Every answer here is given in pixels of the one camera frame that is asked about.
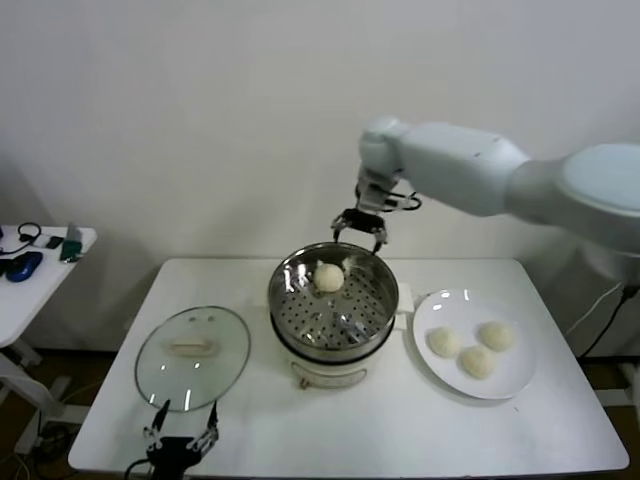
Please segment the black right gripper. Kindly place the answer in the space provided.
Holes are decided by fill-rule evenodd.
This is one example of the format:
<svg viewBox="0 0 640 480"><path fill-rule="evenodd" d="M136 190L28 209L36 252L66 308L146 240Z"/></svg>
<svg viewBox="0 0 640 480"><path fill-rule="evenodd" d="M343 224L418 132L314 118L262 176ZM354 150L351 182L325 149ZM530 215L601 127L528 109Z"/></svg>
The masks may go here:
<svg viewBox="0 0 640 480"><path fill-rule="evenodd" d="M345 209L333 220L332 238L338 243L342 230L352 229L372 234L375 240L373 254L378 254L388 243L388 234L384 219L378 215L367 213L359 209Z"/></svg>

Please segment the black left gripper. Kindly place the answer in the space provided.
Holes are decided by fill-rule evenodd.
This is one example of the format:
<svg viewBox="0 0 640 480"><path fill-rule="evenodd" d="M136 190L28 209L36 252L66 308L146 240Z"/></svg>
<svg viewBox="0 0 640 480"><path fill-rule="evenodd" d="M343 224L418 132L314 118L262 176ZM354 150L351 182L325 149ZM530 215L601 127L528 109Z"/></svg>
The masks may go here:
<svg viewBox="0 0 640 480"><path fill-rule="evenodd" d="M188 447L193 437L161 438L160 431L168 410L169 401L166 400L151 425L143 429L152 480L182 480L186 471L201 461L200 451L210 451L219 439L217 401L211 408L206 428L195 441L194 449Z"/></svg>

